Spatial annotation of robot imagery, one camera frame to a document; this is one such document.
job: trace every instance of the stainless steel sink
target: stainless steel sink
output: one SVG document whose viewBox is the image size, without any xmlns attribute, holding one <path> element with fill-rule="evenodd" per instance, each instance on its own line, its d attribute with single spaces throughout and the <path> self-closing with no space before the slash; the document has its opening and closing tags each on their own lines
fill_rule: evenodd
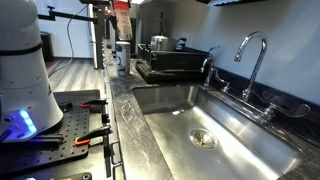
<svg viewBox="0 0 320 180">
<path fill-rule="evenodd" d="M 174 86 L 133 93 L 175 179 L 277 179 L 302 163 L 298 150 L 230 108 L 218 92 Z"/>
</svg>

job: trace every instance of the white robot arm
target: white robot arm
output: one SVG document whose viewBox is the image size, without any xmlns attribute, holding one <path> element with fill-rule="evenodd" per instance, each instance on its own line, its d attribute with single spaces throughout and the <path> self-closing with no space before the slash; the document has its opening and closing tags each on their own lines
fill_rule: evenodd
<svg viewBox="0 0 320 180">
<path fill-rule="evenodd" d="M 50 90 L 34 0 L 0 1 L 0 143 L 26 141 L 63 113 Z"/>
</svg>

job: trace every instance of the pot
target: pot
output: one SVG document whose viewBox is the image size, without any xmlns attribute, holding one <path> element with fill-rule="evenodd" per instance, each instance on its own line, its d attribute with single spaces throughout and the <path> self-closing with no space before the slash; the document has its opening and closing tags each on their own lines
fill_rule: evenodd
<svg viewBox="0 0 320 180">
<path fill-rule="evenodd" d="M 176 41 L 165 36 L 151 37 L 151 51 L 173 51 Z"/>
</svg>

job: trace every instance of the floor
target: floor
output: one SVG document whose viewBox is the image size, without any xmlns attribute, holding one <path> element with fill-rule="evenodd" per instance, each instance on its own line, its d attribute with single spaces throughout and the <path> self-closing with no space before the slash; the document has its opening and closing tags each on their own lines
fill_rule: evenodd
<svg viewBox="0 0 320 180">
<path fill-rule="evenodd" d="M 56 58 L 55 63 L 47 70 L 48 74 L 63 67 L 68 58 Z M 92 59 L 74 59 L 71 64 L 49 78 L 54 92 L 99 89 L 100 95 L 105 94 L 104 71 L 93 68 Z"/>
</svg>

